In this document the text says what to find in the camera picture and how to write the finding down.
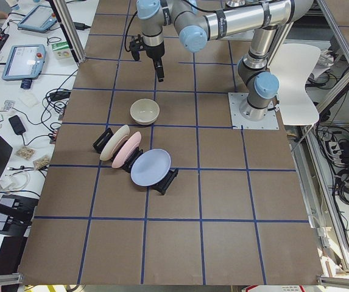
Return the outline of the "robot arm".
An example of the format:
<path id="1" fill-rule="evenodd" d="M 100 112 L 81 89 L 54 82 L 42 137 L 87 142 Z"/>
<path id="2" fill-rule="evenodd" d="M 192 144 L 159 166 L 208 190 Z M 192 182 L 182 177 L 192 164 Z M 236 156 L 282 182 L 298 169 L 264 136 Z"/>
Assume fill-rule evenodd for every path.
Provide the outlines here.
<path id="1" fill-rule="evenodd" d="M 200 8 L 195 1 L 137 1 L 141 34 L 131 40 L 129 50 L 136 61 L 139 53 L 145 51 L 153 61 L 158 81 L 162 82 L 164 26 L 173 25 L 184 48 L 192 53 L 201 51 L 208 41 L 254 30 L 250 48 L 238 63 L 238 74 L 249 91 L 239 110 L 245 119 L 259 121 L 280 87 L 276 76 L 267 71 L 276 31 L 300 19 L 311 6 L 312 1 L 255 1 L 204 11 L 199 16 Z"/>

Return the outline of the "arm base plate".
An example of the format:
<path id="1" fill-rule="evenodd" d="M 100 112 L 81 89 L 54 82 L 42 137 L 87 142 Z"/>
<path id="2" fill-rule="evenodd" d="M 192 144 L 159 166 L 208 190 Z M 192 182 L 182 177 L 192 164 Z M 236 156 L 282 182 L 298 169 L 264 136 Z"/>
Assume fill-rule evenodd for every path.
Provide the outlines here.
<path id="1" fill-rule="evenodd" d="M 279 130 L 277 115 L 274 110 L 267 108 L 255 109 L 248 104 L 247 93 L 229 92 L 231 124 L 237 130 Z"/>

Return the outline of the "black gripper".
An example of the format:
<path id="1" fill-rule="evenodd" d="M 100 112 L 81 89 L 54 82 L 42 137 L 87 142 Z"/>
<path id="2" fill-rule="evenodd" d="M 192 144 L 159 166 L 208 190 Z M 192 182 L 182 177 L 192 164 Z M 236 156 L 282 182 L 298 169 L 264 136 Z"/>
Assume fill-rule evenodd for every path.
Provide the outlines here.
<path id="1" fill-rule="evenodd" d="M 146 54 L 152 59 L 155 66 L 155 72 L 158 82 L 164 81 L 164 68 L 162 57 L 165 53 L 164 49 L 164 37 L 162 35 L 157 36 L 143 36 L 144 45 L 146 48 Z"/>

